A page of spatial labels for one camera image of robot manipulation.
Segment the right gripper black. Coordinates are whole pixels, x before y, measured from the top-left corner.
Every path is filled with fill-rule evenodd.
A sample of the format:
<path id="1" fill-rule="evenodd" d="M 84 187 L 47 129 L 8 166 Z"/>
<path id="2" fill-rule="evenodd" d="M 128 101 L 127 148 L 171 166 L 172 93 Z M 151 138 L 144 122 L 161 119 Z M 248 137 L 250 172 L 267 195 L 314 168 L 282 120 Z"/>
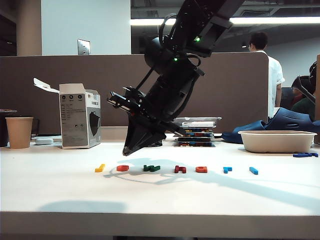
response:
<path id="1" fill-rule="evenodd" d="M 127 86 L 124 94 L 110 92 L 107 102 L 128 115 L 128 129 L 122 150 L 124 156 L 165 139 L 165 132 L 182 136 L 185 131 L 173 121 L 186 107 L 195 80 L 167 81 L 158 77 L 148 92 L 143 79 L 136 87 Z"/>

